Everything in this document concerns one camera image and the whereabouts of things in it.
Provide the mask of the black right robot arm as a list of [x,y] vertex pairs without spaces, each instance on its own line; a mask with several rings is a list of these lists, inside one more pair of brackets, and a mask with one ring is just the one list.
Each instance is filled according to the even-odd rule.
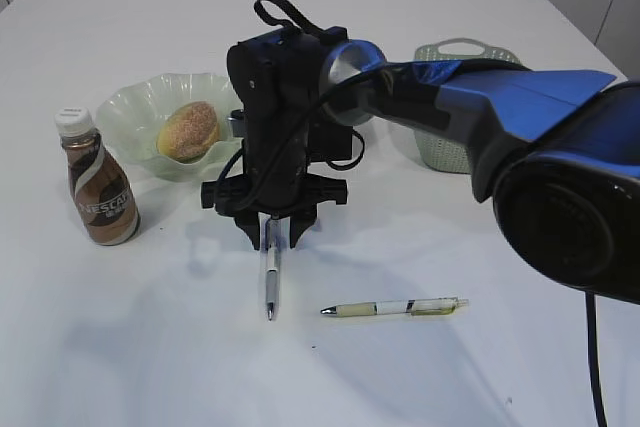
[[462,146],[473,196],[535,270],[565,286],[639,299],[639,86],[594,70],[532,71],[471,59],[390,63],[333,27],[282,28],[233,46],[227,71],[243,105],[235,158],[201,188],[253,244],[260,214],[285,217],[297,241],[344,181],[308,172],[334,163],[337,125],[379,117]]

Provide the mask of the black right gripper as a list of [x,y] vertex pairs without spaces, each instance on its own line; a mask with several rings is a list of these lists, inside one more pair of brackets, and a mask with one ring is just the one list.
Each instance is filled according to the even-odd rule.
[[218,180],[203,183],[201,205],[234,217],[255,250],[261,248],[258,213],[289,216],[293,249],[315,224],[317,204],[347,200],[345,181],[308,171],[310,122],[331,120],[315,104],[321,68],[345,38],[343,29],[332,29],[325,36],[278,29],[228,51],[227,72],[247,128],[241,144],[242,172],[236,176],[223,172]]

